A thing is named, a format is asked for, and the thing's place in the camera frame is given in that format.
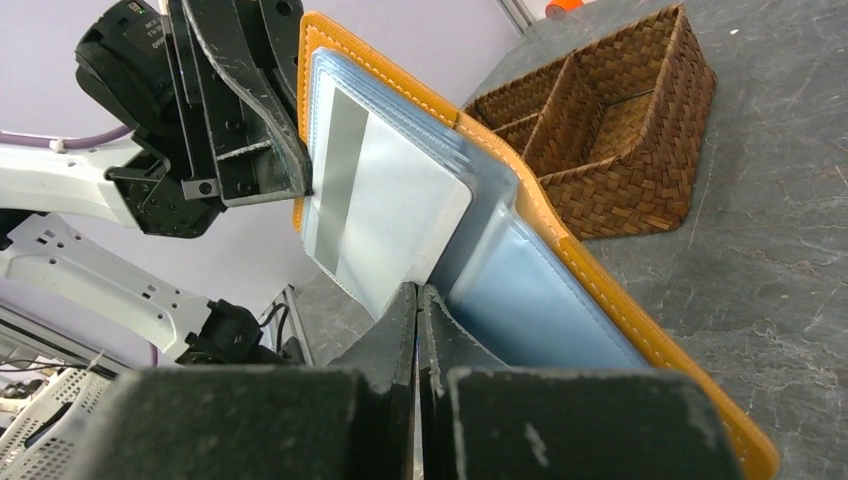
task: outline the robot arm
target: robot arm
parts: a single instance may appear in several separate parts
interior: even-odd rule
[[[288,363],[259,345],[246,309],[170,285],[54,213],[0,210],[0,273],[125,326],[177,363]]]
[[[0,144],[0,208],[85,215],[139,228],[108,169],[143,153],[129,140],[59,153]]]
[[[56,215],[194,238],[227,207],[308,194],[294,113],[302,4],[168,6],[160,17],[120,0],[77,46],[78,83],[132,141],[68,153],[0,145],[0,272],[124,325],[178,363],[290,363],[259,345],[246,309],[168,285]]]

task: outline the screw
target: screw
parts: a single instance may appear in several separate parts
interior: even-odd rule
[[[224,126],[227,127],[227,130],[235,133],[241,130],[241,121],[237,119],[227,120],[224,122]]]
[[[238,183],[238,185],[236,185],[236,188],[241,193],[250,193],[250,191],[253,190],[253,184],[246,180],[242,180]]]
[[[289,2],[286,2],[286,1],[277,2],[277,13],[279,13],[280,15],[282,15],[284,17],[288,17],[291,14],[291,12],[292,12],[292,8],[291,8],[291,5],[289,5]]]

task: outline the wicker basket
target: wicker basket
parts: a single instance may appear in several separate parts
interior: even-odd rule
[[[683,6],[471,102],[580,239],[666,231],[689,211],[716,78]]]

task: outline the white wall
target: white wall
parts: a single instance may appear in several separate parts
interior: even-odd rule
[[[0,0],[0,130],[86,136],[116,126],[74,80],[74,46],[114,0]],[[456,103],[518,40],[495,0],[305,0]],[[183,289],[260,313],[316,269],[302,253],[287,202],[231,209],[196,240],[145,237],[105,221],[68,218],[90,239]],[[61,298],[8,281],[0,298],[96,348],[145,364],[147,345]]]

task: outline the gray stone surface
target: gray stone surface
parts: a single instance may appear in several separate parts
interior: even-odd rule
[[[478,93],[668,4],[539,22]],[[848,478],[848,2],[685,5],[718,75],[692,210],[587,245],[771,436],[779,478]]]

